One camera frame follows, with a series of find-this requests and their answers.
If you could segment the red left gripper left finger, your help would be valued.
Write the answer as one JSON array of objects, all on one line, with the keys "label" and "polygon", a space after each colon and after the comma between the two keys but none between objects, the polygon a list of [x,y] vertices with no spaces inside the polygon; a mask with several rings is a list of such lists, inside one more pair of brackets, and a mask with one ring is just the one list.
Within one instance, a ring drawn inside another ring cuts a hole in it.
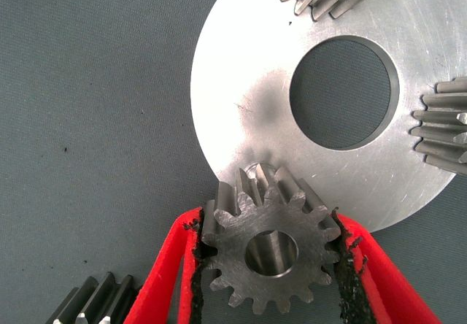
[{"label": "red left gripper left finger", "polygon": [[204,305],[201,290],[201,227],[203,209],[181,214],[173,223],[126,323],[165,323],[179,269],[182,269],[177,322],[200,323]]}]

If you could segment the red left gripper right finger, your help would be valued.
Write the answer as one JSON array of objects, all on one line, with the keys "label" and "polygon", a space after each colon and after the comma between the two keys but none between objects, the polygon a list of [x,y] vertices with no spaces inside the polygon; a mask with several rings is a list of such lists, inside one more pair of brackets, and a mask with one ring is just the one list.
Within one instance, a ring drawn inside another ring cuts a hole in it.
[{"label": "red left gripper right finger", "polygon": [[341,229],[334,264],[343,323],[440,323],[376,239],[360,223],[338,213]]}]

